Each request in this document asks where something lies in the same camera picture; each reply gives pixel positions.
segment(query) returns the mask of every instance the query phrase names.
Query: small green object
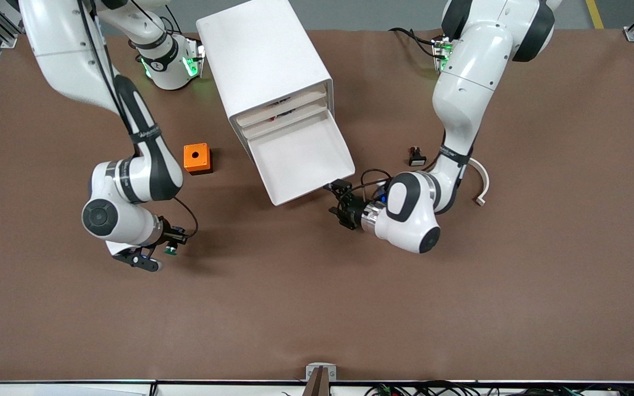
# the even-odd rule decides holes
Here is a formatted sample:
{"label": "small green object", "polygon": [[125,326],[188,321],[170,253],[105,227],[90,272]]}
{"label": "small green object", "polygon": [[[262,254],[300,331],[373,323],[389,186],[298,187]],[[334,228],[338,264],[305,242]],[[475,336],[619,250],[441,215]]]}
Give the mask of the small green object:
{"label": "small green object", "polygon": [[146,65],[146,61],[143,60],[143,58],[141,58],[141,64],[143,65],[143,68],[146,69],[146,76],[151,78],[151,72],[148,71],[148,65]]}
{"label": "small green object", "polygon": [[187,69],[187,74],[189,74],[190,77],[194,77],[197,75],[197,67],[193,66],[193,60],[192,59],[187,59],[183,57],[183,64],[185,65],[185,68]]}

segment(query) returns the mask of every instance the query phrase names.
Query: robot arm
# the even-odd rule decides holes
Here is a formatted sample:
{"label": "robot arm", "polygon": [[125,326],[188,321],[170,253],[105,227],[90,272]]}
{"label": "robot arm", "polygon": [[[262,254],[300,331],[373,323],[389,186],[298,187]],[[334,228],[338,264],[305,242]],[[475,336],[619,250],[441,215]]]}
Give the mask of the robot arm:
{"label": "robot arm", "polygon": [[[555,0],[553,7],[561,0]],[[535,58],[551,38],[553,10],[539,0],[450,0],[442,20],[451,53],[435,85],[432,104],[445,138],[431,171],[404,172],[389,181],[382,200],[363,202],[341,186],[342,225],[362,227],[412,253],[436,245],[435,214],[451,208],[488,103],[509,60]],[[334,183],[327,186],[334,191]]]}
{"label": "robot arm", "polygon": [[196,40],[166,32],[161,18],[148,11],[169,1],[101,0],[99,18],[129,37],[146,74],[159,88],[177,90],[199,75],[204,48]]}
{"label": "robot arm", "polygon": [[[76,101],[106,108],[121,117],[134,155],[100,163],[90,180],[90,199],[81,220],[85,229],[106,241],[113,257],[131,266],[158,271],[155,246],[174,252],[188,235],[138,204],[174,198],[183,173],[171,155],[146,103],[128,78],[108,60],[106,43],[83,0],[22,0],[28,38],[46,81]],[[141,253],[148,248],[151,253]]]}

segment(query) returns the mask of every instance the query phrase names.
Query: white storage drawer unit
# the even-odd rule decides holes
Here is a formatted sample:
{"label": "white storage drawer unit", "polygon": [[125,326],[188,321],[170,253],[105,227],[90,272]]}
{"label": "white storage drawer unit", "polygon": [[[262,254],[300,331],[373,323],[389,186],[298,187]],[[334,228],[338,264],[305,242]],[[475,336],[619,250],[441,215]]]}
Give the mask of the white storage drawer unit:
{"label": "white storage drawer unit", "polygon": [[332,77],[288,0],[251,0],[196,25],[229,123],[274,205],[354,174]]}

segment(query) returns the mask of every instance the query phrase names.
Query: brown mat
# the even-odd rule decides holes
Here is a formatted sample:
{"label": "brown mat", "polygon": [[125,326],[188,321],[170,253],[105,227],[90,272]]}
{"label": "brown mat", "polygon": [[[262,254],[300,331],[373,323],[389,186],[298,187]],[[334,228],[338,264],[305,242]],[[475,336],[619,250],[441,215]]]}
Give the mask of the brown mat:
{"label": "brown mat", "polygon": [[[435,154],[431,59],[391,32],[310,32],[357,170]],[[634,380],[634,43],[559,31],[511,64],[471,170],[416,256],[351,232],[327,191],[273,207],[211,81],[134,80],[171,150],[208,142],[216,173],[179,197],[200,233],[161,273],[114,261],[80,224],[88,178],[131,154],[115,115],[46,85],[24,37],[0,60],[0,380],[304,376]],[[173,202],[148,207],[192,226]]]}

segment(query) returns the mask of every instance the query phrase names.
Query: orange box with hole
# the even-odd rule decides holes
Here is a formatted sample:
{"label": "orange box with hole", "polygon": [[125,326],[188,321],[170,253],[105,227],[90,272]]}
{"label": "orange box with hole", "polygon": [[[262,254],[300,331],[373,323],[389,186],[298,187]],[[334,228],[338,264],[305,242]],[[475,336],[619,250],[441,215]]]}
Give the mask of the orange box with hole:
{"label": "orange box with hole", "polygon": [[212,151],[207,143],[197,143],[184,147],[184,168],[190,175],[212,173]]}

